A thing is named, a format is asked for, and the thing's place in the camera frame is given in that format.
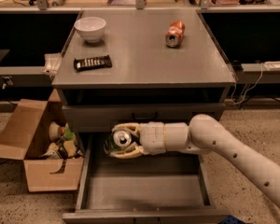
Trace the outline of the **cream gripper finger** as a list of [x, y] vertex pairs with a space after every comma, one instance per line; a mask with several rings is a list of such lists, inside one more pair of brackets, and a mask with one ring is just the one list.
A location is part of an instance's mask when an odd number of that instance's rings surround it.
[[140, 134], [141, 125], [136, 122], [117, 124], [112, 128], [111, 133], [114, 134], [116, 131], [119, 131], [119, 130], [123, 130], [123, 131], [129, 133], [130, 135], [138, 137]]
[[134, 159], [143, 156], [143, 153], [139, 147], [134, 147], [131, 151], [112, 151], [109, 156], [117, 159]]

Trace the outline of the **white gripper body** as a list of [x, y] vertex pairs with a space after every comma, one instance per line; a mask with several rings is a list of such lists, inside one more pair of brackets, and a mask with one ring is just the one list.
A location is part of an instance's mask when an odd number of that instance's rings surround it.
[[158, 155], [166, 151], [164, 145], [164, 124], [149, 122], [140, 129], [140, 145], [145, 155]]

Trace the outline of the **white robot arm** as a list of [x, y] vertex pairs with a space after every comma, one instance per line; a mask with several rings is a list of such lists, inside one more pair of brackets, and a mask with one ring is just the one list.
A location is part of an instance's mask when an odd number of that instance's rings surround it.
[[245, 145], [214, 118], [199, 114], [184, 122], [121, 123], [112, 128], [105, 153], [133, 159], [166, 152], [203, 154], [214, 151], [236, 167], [280, 209], [280, 165]]

